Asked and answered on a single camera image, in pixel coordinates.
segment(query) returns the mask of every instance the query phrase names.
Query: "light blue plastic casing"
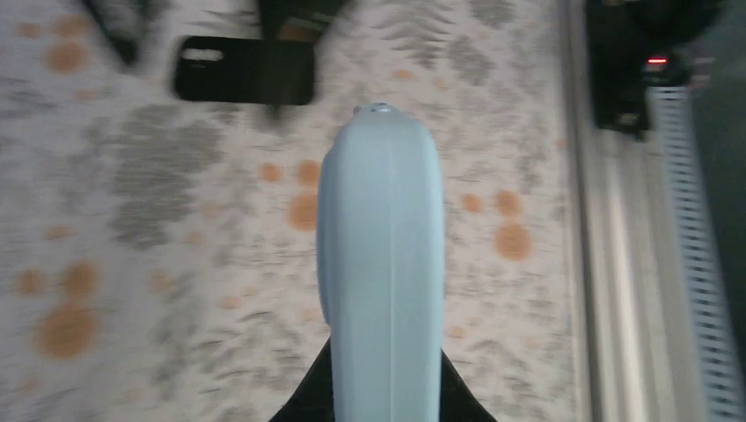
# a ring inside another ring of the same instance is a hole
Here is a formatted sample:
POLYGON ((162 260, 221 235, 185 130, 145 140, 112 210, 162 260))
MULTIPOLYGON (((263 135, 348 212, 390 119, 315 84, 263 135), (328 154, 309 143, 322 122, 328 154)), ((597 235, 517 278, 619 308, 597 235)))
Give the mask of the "light blue plastic casing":
POLYGON ((436 422, 445 223, 435 143, 391 105, 357 107, 326 155, 318 284, 338 422, 436 422))

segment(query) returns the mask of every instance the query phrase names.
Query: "gray leaf pattern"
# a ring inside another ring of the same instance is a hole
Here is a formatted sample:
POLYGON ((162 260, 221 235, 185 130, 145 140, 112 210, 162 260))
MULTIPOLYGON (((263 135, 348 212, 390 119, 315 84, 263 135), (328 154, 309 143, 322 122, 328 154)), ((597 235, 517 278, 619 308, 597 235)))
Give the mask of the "gray leaf pattern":
POLYGON ((474 47, 472 39, 461 35, 448 46, 450 66, 461 79, 473 86, 481 86, 494 69, 494 63, 474 47))
POLYGON ((247 218, 256 216, 252 195, 257 181, 240 161, 231 160, 221 177, 220 185, 230 189, 230 198, 223 206, 225 217, 217 227, 219 232, 225 234, 226 240, 218 246, 213 256, 213 265, 242 265, 246 261, 246 241, 242 225, 247 218))
POLYGON ((165 315, 156 325, 154 340, 163 348, 165 358, 154 368, 152 381, 163 401, 177 396, 180 378, 189 363, 191 338, 201 320, 201 301, 194 293, 194 278, 194 273, 177 277, 165 298, 165 315))
POLYGON ((220 131, 205 121, 177 126, 177 114, 169 105, 134 110, 117 141, 113 192, 125 202, 110 226, 119 242, 137 250, 169 241, 165 224, 191 212, 192 177, 223 156, 220 131))
POLYGON ((544 117, 535 113, 523 128, 519 148, 523 155, 516 160, 516 170, 521 175, 521 192, 531 192, 541 184, 541 164, 548 159, 545 143, 546 124, 544 117))
POLYGON ((5 422, 11 414, 11 389, 4 378, 0 378, 0 421, 5 422))
POLYGON ((472 16, 484 25, 501 29, 516 19, 516 6, 511 0, 469 0, 472 16))
POLYGON ((34 89, 25 79, 0 76, 0 121, 11 121, 44 115, 57 104, 34 89))
POLYGON ((24 422, 46 422, 50 420, 57 413, 57 408, 61 403, 74 391, 75 389, 64 389, 40 398, 23 419, 24 422))
POLYGON ((211 329, 193 350, 198 370, 214 385, 203 391, 206 399, 201 414, 217 411, 216 422, 238 416, 252 420, 251 408, 232 408, 229 403, 245 402, 244 394, 256 395, 262 389, 291 389, 306 370, 297 353, 300 342, 300 337, 276 314, 266 311, 211 329), (273 351, 269 355, 264 352, 267 348, 273 351))
POLYGON ((83 213, 84 206, 94 193, 105 188, 110 179, 107 159, 114 139, 107 133, 108 119, 97 118, 83 132, 82 150, 62 157, 51 178, 62 197, 62 209, 72 215, 83 213))
POLYGON ((0 135, 0 207, 23 208, 33 201, 32 188, 19 172, 24 163, 18 158, 20 141, 0 135))
POLYGON ((516 85, 526 95, 538 99, 546 82, 538 77, 537 54, 530 48, 530 40, 523 29, 510 32, 510 46, 513 58, 510 67, 516 74, 516 85))
POLYGON ((384 40, 397 41, 394 49, 404 51, 425 69, 434 69, 453 22, 446 18, 450 6, 442 0, 384 0, 392 12, 376 26, 386 30, 384 40))
POLYGON ((0 295, 10 293, 14 286, 13 270, 28 252, 29 242, 20 216, 4 216, 0 221, 0 295))

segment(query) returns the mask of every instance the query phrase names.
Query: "black phone case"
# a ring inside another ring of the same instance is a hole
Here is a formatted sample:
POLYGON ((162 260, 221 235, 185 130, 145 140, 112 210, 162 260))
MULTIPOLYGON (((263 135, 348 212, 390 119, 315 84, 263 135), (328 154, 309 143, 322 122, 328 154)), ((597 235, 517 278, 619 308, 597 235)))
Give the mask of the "black phone case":
POLYGON ((177 50, 173 92, 186 101, 273 104, 277 98, 268 98, 273 90, 262 84, 273 82, 264 72, 267 58, 278 54, 308 63, 300 84, 282 99, 282 105, 309 104, 315 95, 316 60, 313 46, 300 41, 186 38, 177 50))
MULTIPOLYGON (((497 422, 469 391, 445 352, 441 354, 440 422, 497 422)), ((326 341, 296 392, 269 422, 333 421, 332 346, 326 341)))

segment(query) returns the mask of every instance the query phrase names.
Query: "black object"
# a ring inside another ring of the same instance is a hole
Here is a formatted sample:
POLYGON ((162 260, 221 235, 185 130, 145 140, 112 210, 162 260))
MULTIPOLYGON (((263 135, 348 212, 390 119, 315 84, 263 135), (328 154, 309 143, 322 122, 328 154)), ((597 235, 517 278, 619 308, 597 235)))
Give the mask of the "black object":
MULTIPOLYGON (((257 0, 262 38, 297 40, 316 46, 347 0, 257 0)), ((269 100, 270 117, 278 121, 281 107, 295 95, 313 63, 301 55, 284 55, 272 48, 264 62, 263 98, 269 100)))
POLYGON ((134 65, 140 58, 140 40, 151 0, 80 0, 122 64, 134 65))
MULTIPOLYGON (((442 352, 441 422, 496 422, 442 352)), ((296 392, 269 422, 333 422, 332 346, 327 341, 296 392)))
POLYGON ((587 0, 590 92, 600 128, 643 138, 649 129, 645 89, 651 84, 686 84, 691 66, 680 46, 692 41, 719 15, 723 0, 638 0, 608 5, 587 0), (648 60, 663 57, 665 69, 651 74, 648 60))
POLYGON ((309 104, 314 96, 315 58, 313 46, 301 41, 188 37, 177 50, 172 89, 186 101, 272 104, 277 98, 267 98, 261 85, 278 83, 262 73, 267 70, 267 58, 273 55, 308 63, 304 72, 295 73, 300 80, 282 98, 282 105, 309 104))

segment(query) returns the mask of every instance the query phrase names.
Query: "orange spot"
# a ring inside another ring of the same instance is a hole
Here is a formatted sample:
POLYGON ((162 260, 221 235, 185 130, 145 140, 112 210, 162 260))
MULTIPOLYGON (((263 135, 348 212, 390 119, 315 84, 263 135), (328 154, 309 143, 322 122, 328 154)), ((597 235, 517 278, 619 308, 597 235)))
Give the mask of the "orange spot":
POLYGON ((446 91, 449 89, 448 84, 440 77, 435 80, 435 87, 440 91, 446 91))
POLYGON ((18 24, 17 32, 20 37, 37 39, 41 36, 41 25, 29 23, 18 24))
POLYGON ((530 349, 538 349, 540 342, 538 341, 538 338, 535 337, 527 337, 523 340, 526 347, 530 349))
POLYGON ((282 168, 273 163, 264 163, 261 165, 260 175, 266 182, 277 182, 282 178, 282 168))
POLYGON ((207 220, 215 220, 220 216, 220 206, 217 204, 205 204, 202 206, 202 217, 207 220))
POLYGON ((497 212, 507 218, 514 218, 521 214, 521 198, 512 191, 500 191, 495 197, 497 212))
POLYGON ((74 95, 78 101, 90 101, 99 98, 99 92, 96 90, 75 90, 74 95))
POLYGON ((74 230, 70 226, 52 226, 44 232, 45 240, 63 239, 72 236, 74 230))
POLYGON ((99 284, 99 268, 89 260, 81 260, 68 267, 62 286, 71 301, 88 299, 99 284))
POLYGON ((467 193, 461 197, 461 206, 470 213, 481 213, 482 199, 473 193, 467 193))
POLYGON ((304 160, 298 164, 297 180, 301 186, 316 187, 321 177, 321 164, 318 161, 304 160))
POLYGON ((517 223, 509 223, 497 229, 494 237, 497 253, 510 261, 522 261, 531 252, 529 231, 517 223))
POLYGON ((36 331, 37 350, 49 359, 74 359, 93 345, 98 330, 98 321, 90 309, 68 302, 41 321, 36 331))
POLYGON ((299 231, 316 229, 317 202, 315 193, 303 193, 289 204, 288 223, 299 231))
POLYGON ((238 309, 243 304, 244 304, 244 301, 241 300, 241 298, 237 296, 227 296, 227 297, 224 297, 222 301, 223 309, 238 309))
POLYGON ((411 70, 398 69, 394 70, 394 78, 404 81, 411 81, 414 79, 414 73, 411 70))
POLYGON ((134 403, 143 397, 143 392, 139 389, 129 389, 122 396, 121 402, 124 404, 134 403))
POLYGON ((18 291, 25 296, 36 295, 44 289, 46 278, 41 270, 25 270, 18 277, 18 291))
POLYGON ((156 269, 150 272, 150 284, 153 292, 155 293, 166 293, 173 287, 173 279, 163 269, 156 269))
POLYGON ((244 296, 255 296, 259 290, 254 286, 248 286, 244 289, 244 296))
POLYGON ((71 41, 59 42, 47 50, 47 69, 58 75, 72 75, 88 64, 88 50, 71 41))
POLYGON ((21 384, 20 393, 22 396, 28 397, 39 390, 40 385, 41 379, 36 375, 31 375, 21 384))
POLYGON ((447 335, 450 338, 466 338, 466 330, 461 327, 450 327, 447 335))
POLYGON ((200 246, 205 243, 205 235, 200 231, 190 231, 186 234, 184 239, 185 244, 191 244, 192 246, 200 246))
POLYGON ((301 312, 301 318, 302 318, 302 319, 303 319, 304 321, 306 321, 306 322, 309 322, 309 321, 315 321, 315 320, 317 320, 317 319, 318 319, 318 317, 319 317, 319 313, 318 313, 318 311, 317 311, 317 310, 315 310, 315 309, 304 309, 304 310, 303 310, 303 311, 301 312))
POLYGON ((85 16, 60 16, 53 24, 52 31, 63 38, 75 38, 84 35, 91 28, 91 23, 85 16))

